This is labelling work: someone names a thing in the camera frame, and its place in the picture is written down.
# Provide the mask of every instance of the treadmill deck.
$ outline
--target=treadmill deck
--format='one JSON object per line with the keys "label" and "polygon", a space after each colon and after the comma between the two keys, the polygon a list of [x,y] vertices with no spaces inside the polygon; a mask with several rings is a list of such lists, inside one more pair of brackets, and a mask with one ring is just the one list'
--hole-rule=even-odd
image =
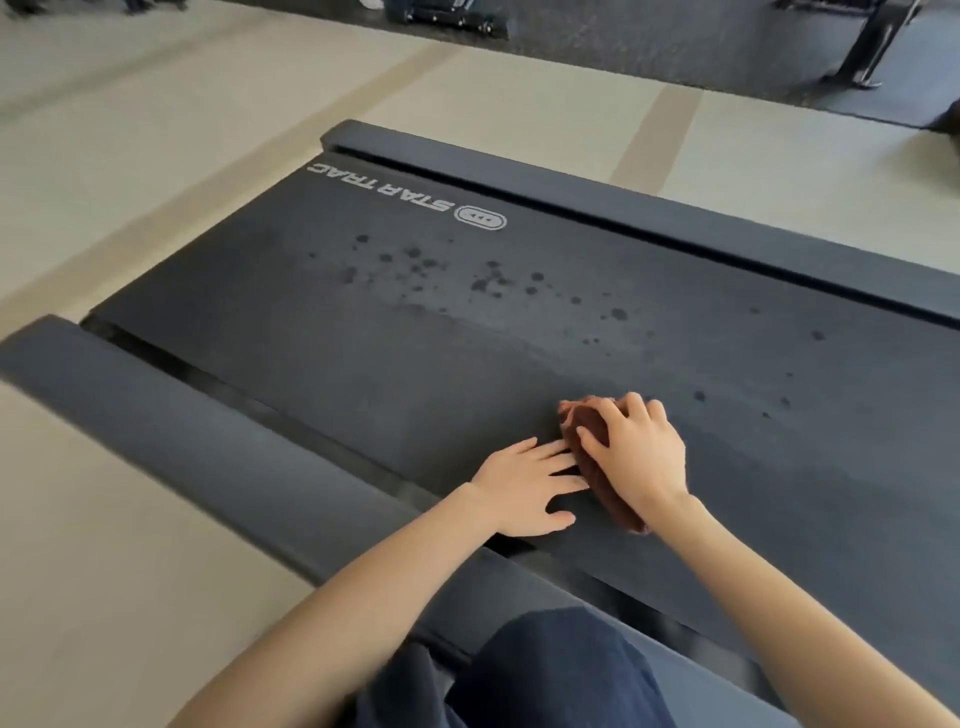
{"label": "treadmill deck", "polygon": [[[94,316],[437,495],[493,449],[558,436],[560,399],[656,396],[691,491],[960,707],[960,331],[721,258],[327,151]],[[656,538],[591,494],[563,507],[577,524],[538,547],[747,653]]]}

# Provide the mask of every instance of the brown towel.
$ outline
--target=brown towel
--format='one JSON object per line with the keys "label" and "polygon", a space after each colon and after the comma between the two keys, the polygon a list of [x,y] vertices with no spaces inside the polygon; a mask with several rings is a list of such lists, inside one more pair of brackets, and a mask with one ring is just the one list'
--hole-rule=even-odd
{"label": "brown towel", "polygon": [[[596,460],[587,455],[587,451],[580,444],[577,427],[586,427],[601,445],[610,445],[607,423],[604,422],[603,417],[593,406],[593,403],[599,399],[597,397],[584,397],[577,401],[561,401],[558,409],[560,432],[564,436],[570,452],[573,453],[574,460],[577,461],[580,475],[587,481],[590,489],[597,495],[613,520],[628,531],[642,534],[649,533],[650,529],[647,524],[643,522],[643,519],[636,514],[633,508],[627,505],[623,498],[616,494],[606,474],[597,465]],[[623,414],[627,414],[626,405],[623,401],[618,402],[617,406]]]}

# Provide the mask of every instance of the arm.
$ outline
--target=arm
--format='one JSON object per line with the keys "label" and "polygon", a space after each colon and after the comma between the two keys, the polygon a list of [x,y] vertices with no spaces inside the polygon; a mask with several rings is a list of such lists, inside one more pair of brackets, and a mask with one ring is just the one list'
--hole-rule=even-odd
{"label": "arm", "polygon": [[573,514],[553,496],[583,490],[563,441],[495,452],[471,482],[350,563],[213,678],[170,728],[329,725],[383,667],[450,575],[497,531],[537,536]]}
{"label": "arm", "polygon": [[597,409],[610,447],[579,431],[614,489],[733,619],[807,728],[960,728],[960,720],[813,597],[738,541],[686,489],[684,443],[663,405],[627,395]]}

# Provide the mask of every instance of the treadmill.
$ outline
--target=treadmill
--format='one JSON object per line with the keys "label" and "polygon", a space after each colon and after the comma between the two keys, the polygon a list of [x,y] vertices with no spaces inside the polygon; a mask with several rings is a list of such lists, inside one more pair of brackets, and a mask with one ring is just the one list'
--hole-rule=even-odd
{"label": "treadmill", "polygon": [[[557,437],[558,400],[637,390],[721,521],[960,709],[960,278],[356,121],[323,145],[81,327],[12,335],[0,375],[315,582]],[[468,660],[616,595],[587,602],[678,725],[794,724],[640,624],[753,658],[669,549],[562,507],[471,559],[424,638]]]}

